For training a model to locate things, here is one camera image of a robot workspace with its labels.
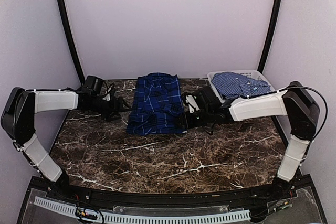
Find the blue plaid long sleeve shirt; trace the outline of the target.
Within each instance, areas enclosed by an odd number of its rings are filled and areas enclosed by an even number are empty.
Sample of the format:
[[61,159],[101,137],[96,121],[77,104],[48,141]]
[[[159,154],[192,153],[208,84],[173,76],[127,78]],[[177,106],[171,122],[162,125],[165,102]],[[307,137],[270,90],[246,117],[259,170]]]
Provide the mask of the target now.
[[177,124],[183,112],[178,76],[157,72],[138,77],[126,132],[142,136],[185,133]]

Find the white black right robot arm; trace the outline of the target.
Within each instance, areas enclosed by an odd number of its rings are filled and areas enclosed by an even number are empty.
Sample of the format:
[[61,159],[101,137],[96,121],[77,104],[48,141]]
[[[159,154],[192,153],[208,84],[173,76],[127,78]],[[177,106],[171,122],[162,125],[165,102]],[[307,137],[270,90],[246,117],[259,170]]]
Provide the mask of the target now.
[[266,94],[222,100],[206,86],[182,96],[189,110],[177,117],[176,125],[193,129],[265,117],[285,119],[287,123],[282,130],[286,134],[287,147],[276,175],[279,180],[268,187],[269,197],[278,200],[287,193],[287,182],[294,178],[310,145],[324,127],[324,123],[318,122],[320,107],[311,95],[313,92],[321,95],[317,90],[293,81],[285,88]]

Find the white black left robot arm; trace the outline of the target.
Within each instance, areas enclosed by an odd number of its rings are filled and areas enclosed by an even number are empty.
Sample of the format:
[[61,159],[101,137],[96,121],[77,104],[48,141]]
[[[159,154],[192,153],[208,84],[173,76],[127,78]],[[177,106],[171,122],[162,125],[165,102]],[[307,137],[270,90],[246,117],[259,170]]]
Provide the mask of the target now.
[[95,95],[81,89],[12,89],[1,116],[3,130],[32,167],[55,183],[54,193],[61,200],[69,201],[74,197],[74,189],[66,183],[68,175],[42,146],[35,129],[37,113],[58,110],[91,111],[100,114],[103,120],[111,122],[119,119],[121,112],[130,111],[131,106],[122,97],[115,97],[113,89],[105,95]]

